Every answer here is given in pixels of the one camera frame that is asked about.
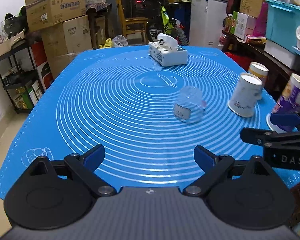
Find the clear plastic cup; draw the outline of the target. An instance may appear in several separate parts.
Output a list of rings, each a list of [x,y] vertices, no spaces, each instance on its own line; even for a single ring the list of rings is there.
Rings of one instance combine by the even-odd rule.
[[[173,114],[182,122],[196,124],[203,118],[205,107],[203,91],[196,87],[186,86],[180,90],[174,104]]]

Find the white paper cup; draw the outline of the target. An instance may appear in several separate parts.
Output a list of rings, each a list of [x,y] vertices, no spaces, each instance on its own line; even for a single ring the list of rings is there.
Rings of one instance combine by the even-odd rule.
[[[228,101],[228,107],[243,118],[252,117],[262,87],[263,83],[258,77],[250,73],[241,73],[232,97]]]

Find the yellow banded paper cup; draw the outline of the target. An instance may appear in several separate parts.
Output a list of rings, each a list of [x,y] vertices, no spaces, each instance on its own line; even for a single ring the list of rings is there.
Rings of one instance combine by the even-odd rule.
[[[262,65],[258,62],[251,61],[250,66],[248,68],[248,72],[250,74],[255,75],[262,81],[262,88],[260,90],[259,95],[257,96],[257,100],[260,100],[260,99],[262,99],[262,92],[263,92],[264,85],[266,83],[266,79],[267,79],[269,70],[264,65]]]

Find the purple snack canister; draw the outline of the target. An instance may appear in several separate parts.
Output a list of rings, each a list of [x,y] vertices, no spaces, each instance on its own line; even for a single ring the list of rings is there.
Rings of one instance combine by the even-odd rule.
[[[292,74],[275,106],[266,117],[267,125],[270,128],[270,114],[296,112],[300,112],[300,76]]]

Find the dark wooden side table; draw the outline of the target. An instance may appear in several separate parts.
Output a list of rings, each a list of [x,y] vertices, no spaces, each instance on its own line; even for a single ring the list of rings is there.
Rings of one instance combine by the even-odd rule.
[[[222,31],[226,36],[222,52],[234,60],[241,68],[248,70],[251,62],[258,62],[269,69],[265,84],[266,91],[277,100],[286,86],[291,74],[300,76],[300,59],[296,59],[293,69],[266,53],[261,46],[253,46],[238,40],[236,36]]]

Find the blue silicone baking mat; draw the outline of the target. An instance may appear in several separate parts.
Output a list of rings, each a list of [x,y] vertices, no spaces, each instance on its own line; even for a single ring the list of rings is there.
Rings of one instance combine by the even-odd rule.
[[[59,74],[12,141],[0,169],[0,198],[40,155],[61,160],[97,144],[106,156],[96,170],[122,186],[185,187],[202,175],[193,150],[249,159],[262,148],[243,143],[243,127],[266,129],[275,100],[264,92],[251,118],[227,103],[242,68],[216,48],[188,47],[187,64],[164,68],[147,46],[90,50]],[[178,120],[174,104],[183,87],[203,91],[203,118]]]

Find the green white carton box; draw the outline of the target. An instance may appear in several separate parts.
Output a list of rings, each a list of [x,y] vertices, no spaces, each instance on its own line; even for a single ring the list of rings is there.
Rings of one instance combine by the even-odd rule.
[[[246,36],[247,22],[247,14],[234,11],[232,15],[230,33],[237,38],[244,40]]]

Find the teal plastic storage bin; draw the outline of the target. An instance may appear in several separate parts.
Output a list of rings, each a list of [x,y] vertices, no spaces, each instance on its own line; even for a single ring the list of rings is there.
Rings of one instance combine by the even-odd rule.
[[[268,5],[266,38],[290,52],[296,46],[295,31],[300,26],[300,6],[277,0],[266,0]]]

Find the black metal shelf rack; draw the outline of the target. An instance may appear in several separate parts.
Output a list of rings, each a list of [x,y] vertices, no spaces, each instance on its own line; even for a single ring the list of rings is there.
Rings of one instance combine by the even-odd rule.
[[[42,42],[22,39],[0,55],[0,81],[16,113],[30,113],[53,82]]]

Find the white tissue box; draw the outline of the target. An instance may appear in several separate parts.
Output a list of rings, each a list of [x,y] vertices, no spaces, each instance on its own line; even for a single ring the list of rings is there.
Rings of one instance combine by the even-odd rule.
[[[160,33],[158,40],[149,42],[149,55],[163,67],[187,64],[187,50],[179,46],[178,41]]]

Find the large lower cardboard box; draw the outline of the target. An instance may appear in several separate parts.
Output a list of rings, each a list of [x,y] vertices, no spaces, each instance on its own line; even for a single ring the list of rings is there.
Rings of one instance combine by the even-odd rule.
[[[54,79],[78,54],[93,48],[87,15],[58,23],[40,33]]]

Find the white chest freezer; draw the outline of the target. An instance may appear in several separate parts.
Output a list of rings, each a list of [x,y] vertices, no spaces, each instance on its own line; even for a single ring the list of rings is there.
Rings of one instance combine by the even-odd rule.
[[[228,0],[192,0],[189,42],[192,46],[218,47]]]

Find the wooden chair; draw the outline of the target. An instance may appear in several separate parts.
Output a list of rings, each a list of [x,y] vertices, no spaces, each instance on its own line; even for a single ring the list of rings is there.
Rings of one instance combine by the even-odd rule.
[[[133,35],[136,33],[141,34],[141,40],[144,44],[148,43],[148,37],[146,34],[146,24],[148,18],[145,17],[133,17],[126,18],[121,0],[116,0],[117,12],[119,16],[119,22],[121,24],[122,35],[127,38],[128,35]]]

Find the green black bicycle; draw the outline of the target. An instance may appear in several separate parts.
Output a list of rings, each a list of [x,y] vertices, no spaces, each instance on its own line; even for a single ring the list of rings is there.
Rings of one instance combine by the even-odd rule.
[[[166,34],[175,38],[179,45],[189,44],[183,25],[174,18],[174,12],[180,8],[177,2],[170,3],[167,0],[137,0],[141,12],[148,21],[146,23],[146,35],[149,42],[158,40],[159,34]]]

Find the open top cardboard box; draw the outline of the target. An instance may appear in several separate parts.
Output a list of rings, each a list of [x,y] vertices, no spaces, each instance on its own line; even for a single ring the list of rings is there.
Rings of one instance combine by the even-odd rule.
[[[30,32],[86,14],[85,0],[25,0]]]

